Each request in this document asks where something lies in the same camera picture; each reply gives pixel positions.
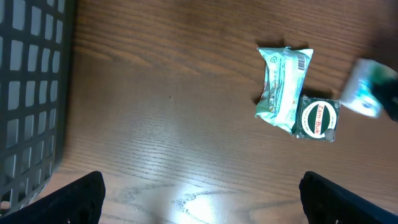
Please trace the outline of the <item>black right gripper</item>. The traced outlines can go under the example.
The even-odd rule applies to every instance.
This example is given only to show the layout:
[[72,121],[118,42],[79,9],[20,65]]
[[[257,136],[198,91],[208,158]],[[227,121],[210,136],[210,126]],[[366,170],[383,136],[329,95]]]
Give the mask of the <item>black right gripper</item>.
[[376,74],[372,78],[371,92],[390,119],[397,122],[397,74]]

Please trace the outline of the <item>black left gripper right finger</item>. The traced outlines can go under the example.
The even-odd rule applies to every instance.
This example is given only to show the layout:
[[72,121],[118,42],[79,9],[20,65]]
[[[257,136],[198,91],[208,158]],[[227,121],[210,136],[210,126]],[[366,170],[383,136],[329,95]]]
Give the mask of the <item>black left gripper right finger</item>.
[[313,171],[304,174],[299,189],[309,223],[397,223],[397,215]]

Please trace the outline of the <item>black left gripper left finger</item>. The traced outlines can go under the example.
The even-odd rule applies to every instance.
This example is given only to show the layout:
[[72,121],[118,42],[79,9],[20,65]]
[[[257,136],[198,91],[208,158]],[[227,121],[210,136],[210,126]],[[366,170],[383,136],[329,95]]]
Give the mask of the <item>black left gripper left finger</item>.
[[102,173],[93,171],[1,218],[1,224],[97,224],[105,193]]

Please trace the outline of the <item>teal Kleenex tissue pack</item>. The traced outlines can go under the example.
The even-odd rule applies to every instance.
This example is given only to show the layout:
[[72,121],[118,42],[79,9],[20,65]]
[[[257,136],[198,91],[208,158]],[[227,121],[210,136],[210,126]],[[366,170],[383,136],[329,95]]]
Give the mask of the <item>teal Kleenex tissue pack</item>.
[[360,58],[343,88],[339,102],[370,118],[380,117],[383,105],[372,93],[377,86],[397,79],[397,72],[377,61]]

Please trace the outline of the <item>dark green Zam-Buk tin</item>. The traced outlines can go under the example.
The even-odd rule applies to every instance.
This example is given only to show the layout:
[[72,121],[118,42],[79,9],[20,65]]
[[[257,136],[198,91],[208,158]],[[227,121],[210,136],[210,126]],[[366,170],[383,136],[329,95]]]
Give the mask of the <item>dark green Zam-Buk tin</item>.
[[333,142],[340,106],[336,100],[301,96],[293,136],[299,139]]

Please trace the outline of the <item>mint green wipes packet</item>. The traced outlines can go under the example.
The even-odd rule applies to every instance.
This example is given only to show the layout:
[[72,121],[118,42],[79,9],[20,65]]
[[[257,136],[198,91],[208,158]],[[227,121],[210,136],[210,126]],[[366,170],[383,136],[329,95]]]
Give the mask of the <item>mint green wipes packet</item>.
[[261,47],[258,51],[266,66],[255,116],[291,134],[313,49]]

